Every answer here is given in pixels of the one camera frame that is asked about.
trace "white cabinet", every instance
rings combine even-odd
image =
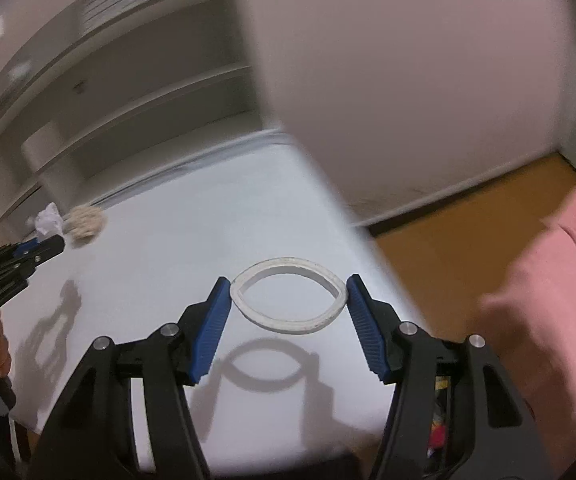
[[[79,0],[0,74],[0,222],[21,237],[48,202],[100,203],[260,129],[233,0]]]

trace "white ring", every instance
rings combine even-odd
[[[244,300],[244,292],[259,280],[275,274],[298,274],[314,280],[333,295],[335,301],[323,314],[304,321],[274,319],[251,308]],[[255,325],[280,334],[312,334],[332,323],[340,314],[348,298],[343,282],[325,267],[301,258],[273,258],[254,264],[239,274],[230,286],[230,298],[247,319]]]

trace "metal screw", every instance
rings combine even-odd
[[[161,327],[161,329],[159,329],[159,332],[161,332],[161,335],[164,335],[165,337],[172,337],[179,333],[179,327],[176,323],[166,323]]]
[[[473,334],[468,337],[468,342],[474,346],[474,348],[484,348],[486,345],[486,340],[482,338],[479,334]]]
[[[108,348],[108,346],[110,346],[110,338],[102,335],[101,337],[98,337],[94,340],[92,346],[95,350],[105,350]]]
[[[415,335],[417,333],[417,325],[409,321],[404,321],[399,325],[399,330],[405,335]]]

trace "shelf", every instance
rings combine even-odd
[[[10,213],[14,211],[27,197],[39,189],[39,180],[35,176],[31,176],[26,180],[18,193],[10,200],[10,203],[5,207],[5,210],[0,214],[0,220],[3,220],[10,216]]]
[[[42,90],[93,52],[141,25],[177,10],[207,1],[209,0],[146,0],[84,34],[77,41],[69,44],[67,48],[51,54],[50,56],[53,57],[48,56],[48,59],[41,66],[33,67],[32,74],[24,80],[20,88],[14,91],[5,100],[5,103],[1,104],[0,135]],[[72,4],[71,12],[76,11],[76,5],[77,2]],[[63,11],[57,16],[60,19],[66,19],[66,14],[68,13]],[[45,46],[50,42],[43,41],[41,44]],[[0,77],[7,77],[9,69],[19,61],[16,57],[15,55],[13,60],[8,63],[4,68],[5,74],[2,71]]]
[[[126,121],[127,119],[130,119],[131,117],[143,113],[150,108],[167,103],[168,101],[183,96],[184,94],[188,94],[207,86],[214,85],[218,82],[246,75],[249,72],[249,69],[250,67],[246,64],[231,64],[216,70],[204,72],[134,100],[133,102],[119,108],[110,115],[102,118],[100,121],[97,121],[95,124],[89,128],[86,128],[80,134],[69,139],[68,142],[66,142],[65,145],[60,150],[58,150],[58,152],[56,152],[52,158],[50,158],[50,160],[46,161],[40,168],[37,169],[36,173],[43,173],[64,156],[69,155],[86,142],[89,142],[101,133],[109,130],[117,124]]]
[[[0,220],[0,223],[16,237],[23,238],[33,231],[28,218],[35,218],[50,202],[54,202],[53,197],[43,186],[38,185],[17,208]]]
[[[261,128],[256,113],[235,115],[166,140],[86,179],[75,203],[94,205],[210,153],[224,150]]]

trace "table surface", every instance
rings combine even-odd
[[[106,209],[97,240],[40,266],[4,308],[18,403],[32,430],[90,343],[144,338],[204,301],[217,277],[297,256],[342,280],[358,272],[404,320],[423,320],[363,231],[291,145],[257,147],[143,190]],[[300,276],[271,276],[247,293],[265,314],[306,319],[332,297]],[[139,462],[151,467],[139,381],[133,381]],[[214,474],[282,467],[376,442],[391,401],[368,369],[344,310],[324,330],[280,335],[233,306],[210,373],[186,394]]]

